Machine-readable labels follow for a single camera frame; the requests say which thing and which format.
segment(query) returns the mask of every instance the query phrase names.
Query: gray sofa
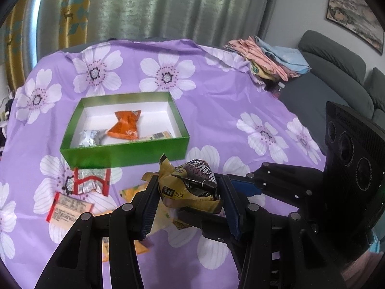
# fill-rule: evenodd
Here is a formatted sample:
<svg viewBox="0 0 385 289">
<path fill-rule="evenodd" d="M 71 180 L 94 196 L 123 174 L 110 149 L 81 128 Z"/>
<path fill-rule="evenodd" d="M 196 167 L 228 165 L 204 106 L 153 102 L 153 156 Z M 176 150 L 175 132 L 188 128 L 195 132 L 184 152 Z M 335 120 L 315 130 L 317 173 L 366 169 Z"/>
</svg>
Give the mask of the gray sofa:
<svg viewBox="0 0 385 289">
<path fill-rule="evenodd" d="M 311 71 L 287 82 L 280 100 L 309 129 L 323 153 L 327 101 L 350 106 L 385 129 L 385 76 L 377 68 L 364 81 L 361 57 L 312 30 L 302 36 L 298 49 Z"/>
</svg>

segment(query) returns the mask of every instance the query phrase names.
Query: orange wrapper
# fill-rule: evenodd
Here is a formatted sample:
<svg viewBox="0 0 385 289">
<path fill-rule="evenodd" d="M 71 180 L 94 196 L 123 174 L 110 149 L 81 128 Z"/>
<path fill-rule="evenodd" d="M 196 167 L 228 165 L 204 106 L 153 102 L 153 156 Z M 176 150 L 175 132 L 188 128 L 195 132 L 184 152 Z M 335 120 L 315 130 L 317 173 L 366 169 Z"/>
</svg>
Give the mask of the orange wrapper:
<svg viewBox="0 0 385 289">
<path fill-rule="evenodd" d="M 107 132 L 107 135 L 127 140 L 139 139 L 136 122 L 138 121 L 141 112 L 142 111 L 115 112 L 119 121 Z"/>
</svg>

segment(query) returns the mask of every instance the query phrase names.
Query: open box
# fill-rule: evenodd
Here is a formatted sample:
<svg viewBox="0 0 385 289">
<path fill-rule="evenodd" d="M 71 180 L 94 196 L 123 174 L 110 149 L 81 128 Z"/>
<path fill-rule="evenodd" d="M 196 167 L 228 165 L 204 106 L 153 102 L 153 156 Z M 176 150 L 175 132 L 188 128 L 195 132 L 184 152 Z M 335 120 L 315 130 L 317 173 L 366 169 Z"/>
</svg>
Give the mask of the open box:
<svg viewBox="0 0 385 289">
<path fill-rule="evenodd" d="M 80 133 L 88 129 L 109 130 L 117 122 L 115 112 L 137 111 L 139 138 L 169 131 L 170 139 L 130 142 L 109 136 L 101 145 L 79 147 Z M 68 124 L 60 147 L 71 168 L 110 168 L 184 159 L 190 136 L 169 92 L 141 92 L 83 98 Z"/>
</svg>

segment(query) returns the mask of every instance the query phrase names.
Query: landscape painting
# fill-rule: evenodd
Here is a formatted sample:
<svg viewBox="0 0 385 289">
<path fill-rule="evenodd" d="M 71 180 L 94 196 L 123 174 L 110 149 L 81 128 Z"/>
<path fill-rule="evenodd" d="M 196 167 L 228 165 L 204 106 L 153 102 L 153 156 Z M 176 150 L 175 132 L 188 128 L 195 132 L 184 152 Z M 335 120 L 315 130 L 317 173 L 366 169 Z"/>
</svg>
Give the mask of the landscape painting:
<svg viewBox="0 0 385 289">
<path fill-rule="evenodd" d="M 326 18 L 350 30 L 382 55 L 384 30 L 364 0 L 329 0 Z"/>
</svg>

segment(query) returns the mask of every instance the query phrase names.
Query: wall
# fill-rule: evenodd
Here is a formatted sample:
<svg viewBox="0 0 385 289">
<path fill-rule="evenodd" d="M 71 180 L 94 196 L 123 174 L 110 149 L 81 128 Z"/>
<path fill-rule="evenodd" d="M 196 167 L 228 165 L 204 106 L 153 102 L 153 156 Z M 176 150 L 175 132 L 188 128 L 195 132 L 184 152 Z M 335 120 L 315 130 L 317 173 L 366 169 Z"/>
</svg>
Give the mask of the wall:
<svg viewBox="0 0 385 289">
<path fill-rule="evenodd" d="M 295 48 L 305 31 L 315 30 L 361 56 L 366 62 L 367 73 L 373 67 L 385 73 L 385 55 L 379 55 L 354 34 L 326 20 L 328 2 L 277 0 L 265 41 L 271 45 Z"/>
</svg>

